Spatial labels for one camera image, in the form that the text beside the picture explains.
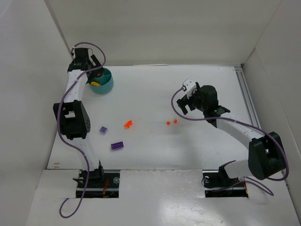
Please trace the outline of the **purple long lego brick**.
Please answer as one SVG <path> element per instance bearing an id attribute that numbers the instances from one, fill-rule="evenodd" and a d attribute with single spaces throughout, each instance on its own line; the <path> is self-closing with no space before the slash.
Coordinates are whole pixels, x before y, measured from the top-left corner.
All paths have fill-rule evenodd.
<path id="1" fill-rule="evenodd" d="M 124 148 L 124 144 L 122 141 L 111 144 L 111 150 L 113 151 L 123 149 L 123 148 Z"/>

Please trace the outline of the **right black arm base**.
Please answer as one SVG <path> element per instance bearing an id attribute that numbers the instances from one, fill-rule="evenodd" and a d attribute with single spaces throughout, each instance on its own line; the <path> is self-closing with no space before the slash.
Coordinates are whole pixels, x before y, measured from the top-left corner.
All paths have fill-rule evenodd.
<path id="1" fill-rule="evenodd" d="M 245 183 L 239 183 L 230 188 L 231 185 L 237 183 L 238 178 L 229 178 L 225 171 L 225 166 L 232 163 L 223 164 L 218 170 L 204 170 L 201 184 L 205 188 L 206 198 L 230 198 L 245 197 L 248 198 Z"/>

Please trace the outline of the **small purple square lego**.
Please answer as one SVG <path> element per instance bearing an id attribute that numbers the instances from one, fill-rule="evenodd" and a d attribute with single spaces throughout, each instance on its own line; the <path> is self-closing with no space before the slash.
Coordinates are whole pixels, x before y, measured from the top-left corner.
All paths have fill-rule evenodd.
<path id="1" fill-rule="evenodd" d="M 106 127 L 104 127 L 104 126 L 102 126 L 102 127 L 100 128 L 100 130 L 99 130 L 99 132 L 102 133 L 102 134 L 106 134 L 107 131 L 108 131 L 108 129 L 107 129 Z"/>

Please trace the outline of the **yellow lego brick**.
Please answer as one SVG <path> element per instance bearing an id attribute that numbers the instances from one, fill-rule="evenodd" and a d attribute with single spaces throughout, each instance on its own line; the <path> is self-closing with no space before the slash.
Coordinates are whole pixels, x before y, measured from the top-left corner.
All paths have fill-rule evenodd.
<path id="1" fill-rule="evenodd" d="M 98 83 L 98 82 L 95 82 L 95 81 L 91 82 L 91 85 L 92 85 L 92 86 L 96 86 L 96 87 L 99 87 L 99 86 L 101 86 L 101 84 L 100 84 L 100 83 Z"/>

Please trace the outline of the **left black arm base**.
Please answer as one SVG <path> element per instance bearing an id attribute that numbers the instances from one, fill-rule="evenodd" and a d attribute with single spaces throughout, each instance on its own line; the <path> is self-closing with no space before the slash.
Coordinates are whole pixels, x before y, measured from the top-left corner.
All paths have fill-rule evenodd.
<path id="1" fill-rule="evenodd" d="M 98 169 L 89 172 L 87 187 L 85 187 L 87 171 L 81 170 L 77 178 L 76 197 L 81 198 L 118 198 L 120 170 L 104 170 L 99 162 Z"/>

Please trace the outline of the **red orange lego piece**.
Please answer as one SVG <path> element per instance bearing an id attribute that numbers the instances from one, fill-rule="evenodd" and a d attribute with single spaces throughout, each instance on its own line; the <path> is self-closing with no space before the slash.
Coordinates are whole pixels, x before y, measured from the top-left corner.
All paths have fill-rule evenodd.
<path id="1" fill-rule="evenodd" d="M 129 129 L 130 127 L 132 127 L 132 125 L 133 125 L 132 120 L 129 120 L 128 122 L 126 122 L 126 123 L 124 124 L 124 127 L 127 128 L 127 129 Z"/>

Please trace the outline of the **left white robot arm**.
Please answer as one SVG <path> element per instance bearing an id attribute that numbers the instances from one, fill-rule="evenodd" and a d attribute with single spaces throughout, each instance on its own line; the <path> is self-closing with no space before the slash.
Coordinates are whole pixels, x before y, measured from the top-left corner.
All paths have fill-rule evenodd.
<path id="1" fill-rule="evenodd" d="M 80 178 L 83 182 L 104 181 L 104 170 L 88 139 L 91 122 L 82 103 L 85 85 L 101 66 L 95 55 L 87 48 L 73 48 L 74 59 L 69 64 L 68 83 L 61 102 L 53 105 L 58 134 L 62 141 L 79 152 L 82 162 Z"/>

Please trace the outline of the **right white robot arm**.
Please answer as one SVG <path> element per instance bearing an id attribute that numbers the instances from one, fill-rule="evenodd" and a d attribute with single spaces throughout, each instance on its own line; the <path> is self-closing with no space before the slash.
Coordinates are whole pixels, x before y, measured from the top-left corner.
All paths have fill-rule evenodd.
<path id="1" fill-rule="evenodd" d="M 203 113 L 202 121 L 206 121 L 220 129 L 248 150 L 248 158 L 241 161 L 246 165 L 247 175 L 259 180 L 282 181 L 289 175 L 289 164 L 280 135 L 266 132 L 254 125 L 239 121 L 226 107 L 219 105 L 215 87 L 200 86 L 197 82 L 187 79 L 179 89 L 185 95 L 177 101 L 171 100 L 173 109 L 179 107 L 178 113 L 187 119 L 188 111 L 199 110 Z"/>

